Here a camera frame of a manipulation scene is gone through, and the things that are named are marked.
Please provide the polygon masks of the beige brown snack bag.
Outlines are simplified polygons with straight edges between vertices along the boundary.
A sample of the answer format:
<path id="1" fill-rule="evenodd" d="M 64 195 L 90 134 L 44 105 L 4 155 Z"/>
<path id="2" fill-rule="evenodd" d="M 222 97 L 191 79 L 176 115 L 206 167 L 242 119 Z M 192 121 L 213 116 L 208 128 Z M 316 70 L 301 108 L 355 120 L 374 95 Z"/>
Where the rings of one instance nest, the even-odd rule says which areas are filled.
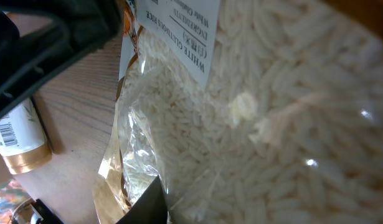
<path id="1" fill-rule="evenodd" d="M 383 1 L 120 4 L 100 223 L 383 223 Z"/>

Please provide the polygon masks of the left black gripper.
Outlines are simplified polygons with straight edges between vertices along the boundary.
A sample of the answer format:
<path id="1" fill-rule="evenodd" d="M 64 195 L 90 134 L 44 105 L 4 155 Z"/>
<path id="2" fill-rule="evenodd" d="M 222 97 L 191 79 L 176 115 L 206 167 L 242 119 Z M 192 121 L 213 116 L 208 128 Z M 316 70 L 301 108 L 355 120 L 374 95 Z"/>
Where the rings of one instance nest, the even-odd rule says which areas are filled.
<path id="1" fill-rule="evenodd" d="M 40 199 L 20 203 L 10 217 L 11 224 L 64 224 Z"/>

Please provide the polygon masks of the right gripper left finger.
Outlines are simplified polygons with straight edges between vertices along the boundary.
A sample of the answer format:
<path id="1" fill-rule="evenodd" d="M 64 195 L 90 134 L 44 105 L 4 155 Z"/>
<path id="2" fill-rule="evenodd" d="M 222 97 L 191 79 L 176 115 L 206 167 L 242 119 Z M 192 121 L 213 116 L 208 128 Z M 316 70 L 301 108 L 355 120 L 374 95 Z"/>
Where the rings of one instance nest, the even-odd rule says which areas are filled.
<path id="1" fill-rule="evenodd" d="M 21 36 L 8 13 L 51 24 Z M 115 0 L 0 0 L 0 119 L 121 28 Z"/>

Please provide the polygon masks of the white cream tube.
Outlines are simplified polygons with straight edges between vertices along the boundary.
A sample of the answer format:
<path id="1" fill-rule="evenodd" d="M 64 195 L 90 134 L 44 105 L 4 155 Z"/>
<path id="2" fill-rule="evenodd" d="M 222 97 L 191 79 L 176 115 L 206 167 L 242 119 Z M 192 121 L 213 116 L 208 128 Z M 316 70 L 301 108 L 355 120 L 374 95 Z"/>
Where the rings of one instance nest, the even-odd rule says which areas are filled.
<path id="1" fill-rule="evenodd" d="M 30 98 L 0 119 L 0 155 L 12 175 L 38 169 L 52 159 L 49 140 Z"/>

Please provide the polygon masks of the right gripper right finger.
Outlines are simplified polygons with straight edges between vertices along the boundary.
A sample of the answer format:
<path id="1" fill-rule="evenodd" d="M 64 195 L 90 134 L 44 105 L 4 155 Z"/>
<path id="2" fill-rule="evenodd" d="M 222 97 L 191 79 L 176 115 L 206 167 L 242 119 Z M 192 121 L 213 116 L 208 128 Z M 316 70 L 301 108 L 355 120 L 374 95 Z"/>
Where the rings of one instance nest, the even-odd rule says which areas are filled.
<path id="1" fill-rule="evenodd" d="M 167 224 L 168 209 L 161 180 L 157 176 L 139 200 L 116 224 Z"/>

